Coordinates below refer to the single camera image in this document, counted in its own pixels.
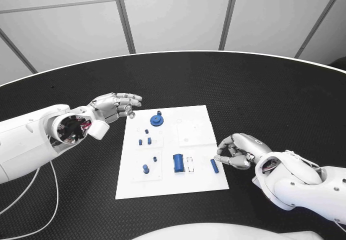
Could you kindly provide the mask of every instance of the black table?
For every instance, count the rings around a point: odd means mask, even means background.
[[[85,106],[109,92],[142,96],[139,109],[206,105],[216,141],[233,133],[256,137],[273,151],[292,150],[320,166],[346,167],[346,74],[256,54],[165,52],[76,64],[0,87],[0,121],[54,104]],[[253,169],[223,165],[229,190],[115,200],[125,119],[100,141],[90,136],[53,160],[59,208],[46,229],[27,239],[128,240],[190,223],[232,223],[276,233],[346,235],[305,208],[279,209],[252,184]],[[0,210],[33,174],[0,185]],[[0,237],[36,231],[56,204],[50,165],[25,195],[0,216]]]

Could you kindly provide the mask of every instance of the wire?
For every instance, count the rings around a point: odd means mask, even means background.
[[[338,222],[334,221],[334,224],[338,226],[338,228],[346,232],[344,228],[340,226]]]
[[[0,240],[14,240],[14,239],[20,239],[20,238],[24,238],[24,237],[36,234],[38,231],[41,231],[46,228],[46,226],[50,224],[50,222],[51,222],[51,220],[53,220],[53,218],[56,216],[57,204],[59,204],[59,188],[57,188],[56,171],[54,171],[54,167],[53,167],[51,161],[50,161],[50,166],[51,166],[51,172],[53,172],[53,178],[54,178],[54,186],[56,186],[56,205],[54,205],[54,211],[53,211],[53,214],[51,214],[51,218],[50,218],[47,224],[37,231],[34,231],[31,233],[27,233],[25,235],[10,237],[10,238],[4,238],[4,239],[0,239]]]
[[[36,170],[34,176],[33,176],[33,178],[31,178],[31,180],[30,180],[30,183],[28,183],[24,191],[21,192],[21,194],[18,195],[18,197],[15,198],[14,202],[8,205],[8,207],[7,207],[2,211],[0,211],[0,215],[10,209],[10,207],[15,204],[15,202],[20,200],[20,198],[21,198],[23,195],[25,194],[25,192],[27,192],[27,190],[28,190],[28,188],[30,188],[30,186],[31,186],[31,184],[33,184],[33,182],[34,182],[34,179],[36,179],[36,176],[37,176],[37,174],[38,174],[38,171],[40,171],[40,168],[37,168],[37,170]]]

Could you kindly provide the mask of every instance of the blue object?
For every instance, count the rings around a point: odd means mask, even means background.
[[[154,127],[158,127],[162,125],[164,123],[164,118],[161,116],[161,112],[157,111],[157,115],[154,115],[151,118],[149,118],[149,123]]]
[[[184,162],[183,162],[183,154],[173,155],[174,160],[174,173],[184,171]]]
[[[142,169],[144,169],[142,172],[144,172],[145,174],[148,174],[148,173],[149,173],[149,169],[148,169],[147,164],[142,165]]]
[[[214,163],[213,159],[210,159],[210,164],[211,164],[213,171],[217,174],[219,173],[219,169],[217,169],[217,166],[216,166],[216,163]]]

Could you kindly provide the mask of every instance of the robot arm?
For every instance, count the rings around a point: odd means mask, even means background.
[[[135,117],[142,98],[108,93],[86,106],[49,106],[0,122],[0,184],[21,177],[74,147],[86,135],[100,140],[119,117]]]
[[[220,156],[227,148],[232,157]],[[346,168],[320,167],[292,151],[272,152],[252,136],[235,133],[219,144],[213,159],[237,169],[255,165],[253,184],[284,210],[304,207],[346,224]]]

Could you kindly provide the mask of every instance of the robotic hand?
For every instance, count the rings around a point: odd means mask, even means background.
[[[142,98],[108,93],[86,106],[57,104],[0,122],[0,184],[21,177],[74,147],[86,135],[100,140],[119,117],[135,117]]]
[[[232,157],[220,156],[224,148]],[[288,150],[272,152],[243,133],[223,139],[216,154],[213,159],[236,169],[255,165],[252,182],[281,209],[304,207],[330,221],[346,224],[346,168],[320,167]]]

